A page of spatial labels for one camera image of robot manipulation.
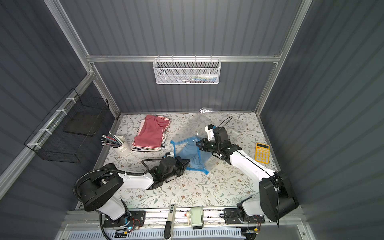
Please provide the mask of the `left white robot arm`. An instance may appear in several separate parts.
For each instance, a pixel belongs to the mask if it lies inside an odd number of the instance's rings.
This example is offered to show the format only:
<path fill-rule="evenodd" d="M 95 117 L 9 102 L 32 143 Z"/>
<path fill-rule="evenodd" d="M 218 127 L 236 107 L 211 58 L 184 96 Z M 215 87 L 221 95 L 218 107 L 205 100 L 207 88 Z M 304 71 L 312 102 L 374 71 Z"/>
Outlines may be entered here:
<path fill-rule="evenodd" d="M 114 164 L 106 164 L 77 179 L 73 193 L 85 211 L 96 211 L 118 226 L 131 230 L 139 217 L 134 217 L 123 200 L 115 197 L 115 193 L 125 189 L 157 189 L 182 176 L 189 163 L 189 159 L 172 157 L 166 153 L 160 159 L 142 160 L 146 168 L 142 173 L 123 171 Z"/>

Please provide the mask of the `clear vacuum bag blue zipper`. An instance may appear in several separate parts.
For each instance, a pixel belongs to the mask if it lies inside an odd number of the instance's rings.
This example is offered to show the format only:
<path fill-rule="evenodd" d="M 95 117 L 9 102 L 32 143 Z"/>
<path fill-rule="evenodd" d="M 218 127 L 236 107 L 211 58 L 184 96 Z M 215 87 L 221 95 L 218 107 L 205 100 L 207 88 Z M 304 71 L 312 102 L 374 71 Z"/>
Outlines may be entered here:
<path fill-rule="evenodd" d="M 197 114 L 193 114 L 171 139 L 173 154 L 175 157 L 189 159 L 188 171 L 197 171 L 205 175 L 210 173 L 209 159 L 213 156 L 210 152 L 203 151 L 203 147 L 209 142 L 215 142 L 215 129 L 221 129 L 232 119 L 227 116 L 215 121 L 214 117 L 220 112 L 214 109 L 202 108 Z"/>

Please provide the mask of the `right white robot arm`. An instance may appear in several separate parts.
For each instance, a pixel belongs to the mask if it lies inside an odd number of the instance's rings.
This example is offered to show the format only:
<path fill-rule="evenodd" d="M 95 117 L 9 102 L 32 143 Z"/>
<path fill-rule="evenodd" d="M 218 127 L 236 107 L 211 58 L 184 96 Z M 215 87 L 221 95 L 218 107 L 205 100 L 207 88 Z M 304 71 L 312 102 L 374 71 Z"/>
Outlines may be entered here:
<path fill-rule="evenodd" d="M 200 151 L 211 153 L 259 184 L 257 197 L 237 204 L 241 221 L 263 215 L 279 225 L 282 217 L 299 207 L 291 181 L 283 171 L 275 172 L 252 159 L 241 147 L 231 143 L 225 128 L 208 125 L 205 132 L 207 137 L 196 143 Z"/>

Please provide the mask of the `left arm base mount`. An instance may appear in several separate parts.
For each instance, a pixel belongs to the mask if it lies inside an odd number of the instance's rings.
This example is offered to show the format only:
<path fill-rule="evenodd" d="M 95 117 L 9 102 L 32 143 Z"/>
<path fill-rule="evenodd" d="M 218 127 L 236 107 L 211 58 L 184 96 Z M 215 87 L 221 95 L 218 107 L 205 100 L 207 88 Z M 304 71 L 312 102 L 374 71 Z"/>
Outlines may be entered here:
<path fill-rule="evenodd" d="M 104 228 L 134 228 L 143 227 L 146 218 L 146 211 L 130 211 L 117 220 L 112 220 L 109 216 L 104 217 Z"/>

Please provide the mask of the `black white striped tank top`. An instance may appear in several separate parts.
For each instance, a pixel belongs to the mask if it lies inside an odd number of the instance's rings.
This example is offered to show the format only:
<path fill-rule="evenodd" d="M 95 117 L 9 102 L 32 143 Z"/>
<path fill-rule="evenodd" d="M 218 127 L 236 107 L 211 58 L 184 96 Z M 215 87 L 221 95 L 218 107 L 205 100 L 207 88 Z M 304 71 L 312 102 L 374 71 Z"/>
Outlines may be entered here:
<path fill-rule="evenodd" d="M 137 147 L 137 146 L 133 146 L 132 147 L 132 151 L 135 151 L 135 152 L 156 152 L 156 151 L 164 150 L 165 147 L 166 147 L 165 145 L 161 145 L 158 148 L 156 148 L 156 147 Z"/>

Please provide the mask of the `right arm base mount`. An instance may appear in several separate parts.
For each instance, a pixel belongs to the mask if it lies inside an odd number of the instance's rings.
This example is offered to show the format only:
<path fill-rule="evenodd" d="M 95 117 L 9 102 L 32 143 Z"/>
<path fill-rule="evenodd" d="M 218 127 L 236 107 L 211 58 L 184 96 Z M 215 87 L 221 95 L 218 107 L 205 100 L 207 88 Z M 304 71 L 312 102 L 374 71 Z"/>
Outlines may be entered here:
<path fill-rule="evenodd" d="M 220 218 L 225 220 L 227 225 L 235 224 L 264 224 L 265 218 L 263 215 L 248 216 L 245 212 L 238 208 L 226 208 L 223 213 L 220 214 Z"/>

